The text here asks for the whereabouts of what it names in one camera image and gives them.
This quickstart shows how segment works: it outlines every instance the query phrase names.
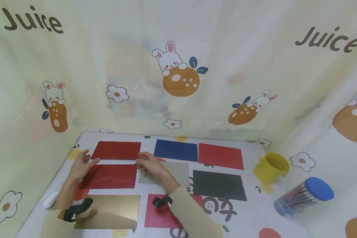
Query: gold card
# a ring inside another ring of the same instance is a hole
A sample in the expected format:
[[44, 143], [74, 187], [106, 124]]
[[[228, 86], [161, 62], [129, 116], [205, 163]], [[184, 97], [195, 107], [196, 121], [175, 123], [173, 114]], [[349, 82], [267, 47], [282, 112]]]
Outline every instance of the gold card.
[[88, 195], [90, 208], [77, 216], [75, 229], [136, 229], [139, 195]]

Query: beige sleeve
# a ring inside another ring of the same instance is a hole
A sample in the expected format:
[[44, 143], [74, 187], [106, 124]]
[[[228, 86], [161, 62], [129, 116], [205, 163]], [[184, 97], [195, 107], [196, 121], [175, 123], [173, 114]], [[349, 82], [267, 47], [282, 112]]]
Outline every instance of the beige sleeve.
[[183, 225], [190, 238], [222, 238], [216, 223], [210, 219], [204, 210], [191, 198], [186, 189], [181, 186], [171, 193], [171, 211]]
[[74, 223], [58, 218], [62, 210], [50, 211], [41, 227], [40, 238], [71, 238]]

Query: dark red card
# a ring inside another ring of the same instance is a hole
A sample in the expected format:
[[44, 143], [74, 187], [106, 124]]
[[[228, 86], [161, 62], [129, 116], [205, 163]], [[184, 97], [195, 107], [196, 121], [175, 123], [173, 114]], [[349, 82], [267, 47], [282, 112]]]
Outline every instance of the dark red card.
[[199, 143], [198, 162], [232, 169], [243, 170], [240, 149]]
[[136, 160], [141, 142], [99, 141], [91, 159]]
[[137, 165], [95, 165], [84, 176], [79, 188], [134, 188], [137, 167]]
[[[144, 227], [154, 228], [183, 228], [179, 220], [173, 215], [168, 206], [156, 208], [152, 201], [155, 197], [162, 198], [165, 195], [149, 194], [147, 212]], [[204, 209], [204, 201], [201, 196], [191, 194], [192, 198]]]

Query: black card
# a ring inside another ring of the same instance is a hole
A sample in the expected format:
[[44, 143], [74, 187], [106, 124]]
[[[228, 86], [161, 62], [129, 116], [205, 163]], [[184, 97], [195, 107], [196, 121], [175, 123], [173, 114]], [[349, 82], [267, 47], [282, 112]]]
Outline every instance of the black card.
[[247, 201], [242, 178], [239, 175], [193, 170], [193, 193], [200, 196]]

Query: black clip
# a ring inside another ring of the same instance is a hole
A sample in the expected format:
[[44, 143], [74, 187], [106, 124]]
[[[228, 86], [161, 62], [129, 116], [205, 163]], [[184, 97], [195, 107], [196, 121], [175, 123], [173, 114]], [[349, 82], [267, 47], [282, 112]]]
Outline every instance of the black clip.
[[85, 198], [83, 203], [71, 206], [68, 210], [65, 211], [65, 216], [63, 217], [63, 220], [68, 222], [75, 222], [76, 215], [85, 212], [87, 209], [90, 208], [92, 203], [93, 199]]
[[169, 205], [169, 207], [171, 207], [173, 201], [167, 194], [161, 199], [158, 197], [154, 198], [152, 203], [155, 207], [162, 208], [163, 206], [166, 206], [167, 204]]

